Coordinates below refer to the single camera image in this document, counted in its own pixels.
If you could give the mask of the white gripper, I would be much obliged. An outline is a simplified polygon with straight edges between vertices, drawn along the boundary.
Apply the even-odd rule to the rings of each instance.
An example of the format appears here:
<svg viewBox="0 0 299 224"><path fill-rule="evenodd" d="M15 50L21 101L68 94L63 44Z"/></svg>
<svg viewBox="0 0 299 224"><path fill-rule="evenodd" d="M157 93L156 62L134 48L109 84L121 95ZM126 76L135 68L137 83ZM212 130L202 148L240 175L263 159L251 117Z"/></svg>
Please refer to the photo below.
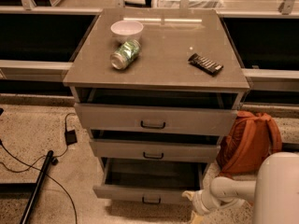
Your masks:
<svg viewBox="0 0 299 224"><path fill-rule="evenodd" d="M219 209L238 208L245 202L237 198L229 198L228 202L222 201L214 197L208 189L201 189L196 192L185 190L181 196L192 201L193 208L198 213L192 211L190 224L202 224L204 215Z"/></svg>

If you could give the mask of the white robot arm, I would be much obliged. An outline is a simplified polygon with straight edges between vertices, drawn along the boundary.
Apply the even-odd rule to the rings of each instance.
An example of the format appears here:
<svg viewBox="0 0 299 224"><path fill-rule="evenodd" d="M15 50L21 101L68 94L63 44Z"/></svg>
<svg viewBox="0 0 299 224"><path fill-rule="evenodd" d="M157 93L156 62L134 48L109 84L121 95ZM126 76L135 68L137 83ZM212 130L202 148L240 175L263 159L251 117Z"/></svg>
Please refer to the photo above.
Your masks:
<svg viewBox="0 0 299 224"><path fill-rule="evenodd" d="M215 210L253 202L252 224L298 224L299 155L279 152L269 156L255 181L219 176L207 189L185 190L182 196L201 217Z"/></svg>

